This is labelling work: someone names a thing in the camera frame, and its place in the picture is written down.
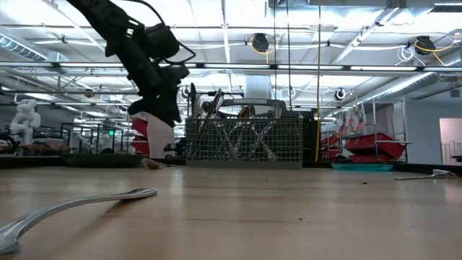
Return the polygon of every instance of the wooden table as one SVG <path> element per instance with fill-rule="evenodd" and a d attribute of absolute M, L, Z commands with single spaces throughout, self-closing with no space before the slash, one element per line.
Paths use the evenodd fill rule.
<path fill-rule="evenodd" d="M 411 174 L 394 173 L 400 176 Z M 200 168 L 0 170 L 0 223 L 64 199 L 154 187 L 69 209 L 17 259 L 460 259 L 462 182 L 393 173 Z"/>

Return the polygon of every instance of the gray plastic basket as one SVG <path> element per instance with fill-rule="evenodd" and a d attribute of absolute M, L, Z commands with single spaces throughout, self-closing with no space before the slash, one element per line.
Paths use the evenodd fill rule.
<path fill-rule="evenodd" d="M 186 165 L 301 168 L 301 118 L 187 119 Z"/>

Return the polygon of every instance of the teal tray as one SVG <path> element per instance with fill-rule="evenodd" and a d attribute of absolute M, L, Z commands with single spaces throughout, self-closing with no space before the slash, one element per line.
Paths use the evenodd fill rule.
<path fill-rule="evenodd" d="M 375 163 L 331 163 L 336 170 L 355 170 L 355 171 L 389 171 L 393 165 Z"/>

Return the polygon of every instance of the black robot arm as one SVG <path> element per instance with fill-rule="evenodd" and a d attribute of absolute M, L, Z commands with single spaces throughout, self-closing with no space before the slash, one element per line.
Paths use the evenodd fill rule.
<path fill-rule="evenodd" d="M 196 54 L 176 40 L 161 17 L 161 23 L 145 27 L 110 0 L 67 1 L 106 40 L 105 55 L 117 55 L 128 72 L 128 79 L 139 88 L 141 100 L 133 103 L 128 112 L 133 115 L 146 111 L 171 127 L 174 127 L 174 121 L 181 122 L 176 103 L 178 84 L 189 75 L 184 62 Z M 145 4 L 158 15 L 155 9 L 141 0 L 126 1 Z M 190 51 L 192 56 L 182 62 L 168 61 L 180 50 L 180 46 Z M 161 61 L 179 66 L 161 67 Z"/>

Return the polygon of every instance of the white cloth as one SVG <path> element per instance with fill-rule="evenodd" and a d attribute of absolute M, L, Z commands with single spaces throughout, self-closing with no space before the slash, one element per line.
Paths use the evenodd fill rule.
<path fill-rule="evenodd" d="M 149 142 L 149 158 L 159 159 L 175 152 L 164 152 L 167 144 L 175 144 L 173 128 L 153 115 L 147 116 L 147 141 Z"/>

